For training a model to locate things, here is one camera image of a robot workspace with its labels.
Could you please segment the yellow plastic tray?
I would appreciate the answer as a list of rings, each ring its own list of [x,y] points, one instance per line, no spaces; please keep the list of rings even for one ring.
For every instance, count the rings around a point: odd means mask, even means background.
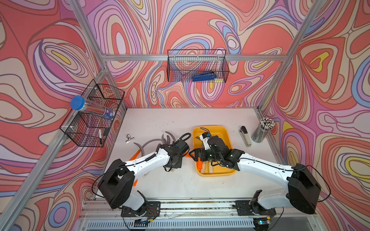
[[[228,134],[228,131],[225,127],[223,126],[205,126],[205,129],[209,130],[211,132],[211,135],[217,135],[219,138],[221,138],[225,145],[232,149],[232,143]],[[202,148],[203,143],[201,140],[197,139],[197,137],[200,137],[201,134],[205,133],[205,130],[202,130],[201,127],[195,127],[193,129],[193,145],[194,148]],[[195,162],[195,170],[196,172],[202,176],[202,177],[223,177],[223,176],[230,176],[235,174],[237,171],[234,169],[230,169],[227,167],[221,167],[221,166],[213,166],[213,174],[202,174],[201,169],[197,169],[197,162]]]

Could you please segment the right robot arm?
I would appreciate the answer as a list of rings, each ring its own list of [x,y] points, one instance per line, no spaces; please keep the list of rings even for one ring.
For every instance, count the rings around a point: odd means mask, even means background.
[[[248,172],[281,186],[279,190],[255,192],[252,200],[265,210],[293,207],[305,214],[314,214],[319,202],[321,185],[307,166],[281,165],[256,158],[243,150],[230,149],[224,141],[208,130],[199,136],[203,147],[189,152],[195,161],[210,161],[221,167]]]

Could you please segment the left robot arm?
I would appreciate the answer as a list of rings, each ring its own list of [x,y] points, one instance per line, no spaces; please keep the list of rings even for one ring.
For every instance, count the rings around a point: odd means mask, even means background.
[[[187,140],[190,137],[190,133],[185,133],[173,143],[159,144],[153,153],[135,160],[113,161],[108,170],[97,179],[97,188],[111,209],[124,206],[134,211],[139,210],[145,203],[145,197],[133,191],[134,182],[159,167],[163,167],[166,172],[181,168],[182,159],[189,151]]]

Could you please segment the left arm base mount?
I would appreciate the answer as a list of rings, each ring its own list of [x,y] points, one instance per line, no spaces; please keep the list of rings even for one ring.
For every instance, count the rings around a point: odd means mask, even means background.
[[[161,213],[161,202],[160,201],[148,201],[138,209],[133,210],[129,207],[122,206],[121,217],[123,218],[156,218]]]

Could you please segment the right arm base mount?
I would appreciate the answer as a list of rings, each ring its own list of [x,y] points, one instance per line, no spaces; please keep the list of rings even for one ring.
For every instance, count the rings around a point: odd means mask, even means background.
[[[274,217],[277,214],[274,208],[265,209],[257,202],[252,202],[251,200],[237,200],[232,207],[237,210],[239,216]]]

